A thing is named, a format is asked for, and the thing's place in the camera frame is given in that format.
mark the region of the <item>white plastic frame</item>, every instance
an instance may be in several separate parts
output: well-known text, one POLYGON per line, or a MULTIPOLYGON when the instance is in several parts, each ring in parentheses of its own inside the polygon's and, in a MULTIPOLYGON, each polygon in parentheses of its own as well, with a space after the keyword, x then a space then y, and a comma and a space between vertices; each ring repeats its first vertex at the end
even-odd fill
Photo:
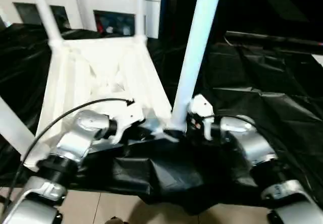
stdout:
MULTIPOLYGON (((54 20, 53 14, 45 0, 36 0, 42 22, 49 37, 52 49, 50 69, 40 115, 37 134, 42 131, 56 117, 76 105, 87 102, 86 94, 89 92, 90 74, 89 61, 93 61, 100 69, 109 62, 112 68, 105 73, 114 79, 116 68, 121 68, 124 87, 131 95, 113 95, 114 97, 134 98, 146 109, 145 112, 160 119, 165 125, 171 117, 171 106, 164 92, 157 72, 146 48, 144 34, 144 7, 143 0, 136 0, 136 34, 127 38, 106 38, 97 40, 63 40, 54 20)), ((18 117, 4 103, 0 102, 0 110, 6 112, 7 119, 13 119, 11 131, 5 128, 6 121, 0 119, 0 133, 15 147, 22 156, 34 139, 29 130, 18 117), (13 138, 13 132, 20 132, 19 138, 13 138)), ((114 111, 122 111, 122 105, 114 105, 114 111)), ((63 129, 62 122, 58 122, 44 136, 50 140, 63 129)), ((30 157, 25 162, 29 168, 34 168, 36 162, 48 153, 48 148, 39 142, 30 157)))

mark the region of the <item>tile floor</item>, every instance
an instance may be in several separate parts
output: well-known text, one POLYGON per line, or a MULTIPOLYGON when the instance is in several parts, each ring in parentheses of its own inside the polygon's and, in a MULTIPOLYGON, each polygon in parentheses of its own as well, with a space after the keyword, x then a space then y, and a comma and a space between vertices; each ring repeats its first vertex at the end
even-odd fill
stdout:
POLYGON ((60 210, 63 224, 104 224, 113 216, 129 224, 267 224, 265 208, 221 204, 188 216, 175 205, 146 205, 136 196, 95 192, 69 191, 60 210))

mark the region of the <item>black fabric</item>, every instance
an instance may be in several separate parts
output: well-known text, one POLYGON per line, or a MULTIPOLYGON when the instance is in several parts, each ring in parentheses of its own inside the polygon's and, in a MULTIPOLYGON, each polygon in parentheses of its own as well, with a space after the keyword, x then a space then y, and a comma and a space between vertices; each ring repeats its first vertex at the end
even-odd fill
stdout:
MULTIPOLYGON (((100 37, 80 30, 65 31, 63 35, 70 39, 100 37)), ((174 102, 185 45, 150 39, 148 50, 174 102)), ((0 95, 27 124, 30 118, 37 119, 45 89, 50 50, 44 31, 40 27, 13 25, 0 33, 0 55, 12 58, 4 60, 5 56, 1 56, 1 73, 12 72, 8 73, 9 79, 15 72, 20 73, 11 81, 2 81, 0 95), (30 91, 21 91, 21 87, 30 91)), ((321 75, 321 65, 310 55, 212 45, 206 50, 195 89, 212 103, 216 114, 246 115, 267 129, 263 133, 278 155, 320 204, 321 75)), ((8 184, 19 162, 19 155, 13 149, 10 152, 14 160, 10 167, 2 168, 6 171, 0 174, 1 185, 8 184)), ((192 145, 185 138, 180 143, 147 140, 90 154, 72 188, 138 195, 147 203, 171 202, 190 214, 216 203, 262 205, 256 187, 238 182, 239 169, 228 156, 216 144, 192 145)))

